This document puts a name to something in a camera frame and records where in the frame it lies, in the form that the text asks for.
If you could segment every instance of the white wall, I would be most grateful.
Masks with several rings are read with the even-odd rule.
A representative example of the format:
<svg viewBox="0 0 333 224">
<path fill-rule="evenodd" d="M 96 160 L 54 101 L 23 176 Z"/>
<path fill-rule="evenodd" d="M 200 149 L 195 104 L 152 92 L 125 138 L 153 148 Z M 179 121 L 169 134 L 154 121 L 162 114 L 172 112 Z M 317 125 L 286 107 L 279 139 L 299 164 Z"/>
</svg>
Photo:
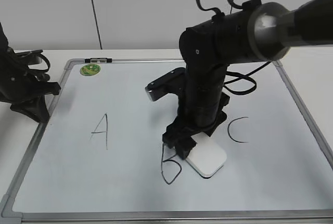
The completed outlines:
<svg viewBox="0 0 333 224">
<path fill-rule="evenodd" d="M 241 3 L 246 0 L 235 0 Z M 276 1 L 295 9 L 309 0 Z M 94 0 L 103 48 L 177 48 L 187 26 L 210 18 L 195 0 Z M 226 0 L 203 0 L 229 12 Z M 15 49 L 99 48 L 91 0 L 0 0 L 0 22 Z"/>
<path fill-rule="evenodd" d="M 178 48 L 186 27 L 210 19 L 195 0 L 94 0 L 103 48 Z M 226 0 L 202 0 L 229 12 Z"/>
<path fill-rule="evenodd" d="M 91 0 L 0 0 L 0 22 L 15 49 L 99 48 Z"/>
</svg>

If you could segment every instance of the aluminum frame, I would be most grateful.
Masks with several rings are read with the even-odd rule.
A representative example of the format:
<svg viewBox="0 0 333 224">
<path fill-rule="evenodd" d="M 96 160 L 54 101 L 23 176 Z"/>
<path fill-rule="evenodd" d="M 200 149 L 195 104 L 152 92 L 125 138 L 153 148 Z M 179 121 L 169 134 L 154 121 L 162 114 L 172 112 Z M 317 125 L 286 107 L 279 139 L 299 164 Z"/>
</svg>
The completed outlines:
<svg viewBox="0 0 333 224">
<path fill-rule="evenodd" d="M 91 58 L 91 62 L 107 64 L 105 58 Z M 112 63 L 169 63 L 183 62 L 182 59 L 113 59 Z M 64 67 L 60 79 L 63 88 L 74 65 L 85 64 L 85 59 L 71 59 Z M 285 83 L 289 93 L 303 115 L 320 149 L 333 169 L 333 153 L 319 127 L 291 83 L 282 63 L 274 65 Z M 61 93 L 54 96 L 49 112 L 52 115 Z M 327 210 L 252 210 L 252 211 L 157 211 L 157 212 L 122 212 L 122 213 L 19 213 L 12 211 L 15 197 L 24 176 L 43 137 L 46 123 L 40 123 L 12 179 L 12 182 L 0 202 L 0 224 L 20 224 L 22 222 L 113 222 L 113 223 L 291 223 L 291 222 L 331 222 L 333 209 Z"/>
</svg>

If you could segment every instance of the white table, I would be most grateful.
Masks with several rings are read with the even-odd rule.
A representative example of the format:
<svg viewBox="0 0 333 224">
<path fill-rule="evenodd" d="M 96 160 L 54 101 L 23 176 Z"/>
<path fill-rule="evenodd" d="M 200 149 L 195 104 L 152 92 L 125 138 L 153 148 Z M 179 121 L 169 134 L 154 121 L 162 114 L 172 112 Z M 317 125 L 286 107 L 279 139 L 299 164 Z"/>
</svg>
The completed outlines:
<svg viewBox="0 0 333 224">
<path fill-rule="evenodd" d="M 51 62 L 50 76 L 58 81 L 63 68 L 73 58 L 179 58 L 177 49 L 150 50 L 86 50 L 45 51 Z M 331 128 L 333 108 L 330 99 L 330 81 L 333 73 L 333 48 L 294 48 L 283 59 L 283 65 L 299 94 L 322 130 L 330 146 L 333 146 Z M 0 195 L 4 195 L 24 155 L 37 123 L 21 114 L 10 111 L 9 104 L 0 103 Z"/>
</svg>

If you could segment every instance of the white board surface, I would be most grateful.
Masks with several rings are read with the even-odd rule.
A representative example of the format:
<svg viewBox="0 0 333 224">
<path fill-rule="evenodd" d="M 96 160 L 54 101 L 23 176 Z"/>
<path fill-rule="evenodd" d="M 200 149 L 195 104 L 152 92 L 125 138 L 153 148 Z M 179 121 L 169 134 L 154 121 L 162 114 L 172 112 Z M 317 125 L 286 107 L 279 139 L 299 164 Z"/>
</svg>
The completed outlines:
<svg viewBox="0 0 333 224">
<path fill-rule="evenodd" d="M 332 209 L 333 172 L 273 65 L 257 90 L 231 96 L 214 133 L 228 160 L 211 179 L 185 161 L 161 178 L 161 136 L 177 99 L 151 102 L 148 82 L 179 63 L 107 64 L 92 77 L 74 66 L 13 206 L 25 213 Z M 234 65 L 246 73 L 259 64 Z M 246 82 L 232 86 L 248 88 Z M 91 134 L 108 113 L 105 135 Z M 235 143 L 227 135 L 248 143 Z M 168 157 L 172 151 L 166 149 Z M 165 175 L 177 173 L 167 165 Z"/>
</svg>

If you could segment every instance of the green sticker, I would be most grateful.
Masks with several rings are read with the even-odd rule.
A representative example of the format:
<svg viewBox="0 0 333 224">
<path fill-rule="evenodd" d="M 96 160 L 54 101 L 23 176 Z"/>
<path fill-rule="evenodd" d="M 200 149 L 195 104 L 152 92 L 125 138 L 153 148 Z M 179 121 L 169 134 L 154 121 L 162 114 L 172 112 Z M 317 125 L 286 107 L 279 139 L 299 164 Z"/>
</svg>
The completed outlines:
<svg viewBox="0 0 333 224">
<path fill-rule="evenodd" d="M 100 66 L 97 64 L 88 64 L 80 69 L 80 74 L 83 76 L 93 76 L 100 72 Z"/>
</svg>

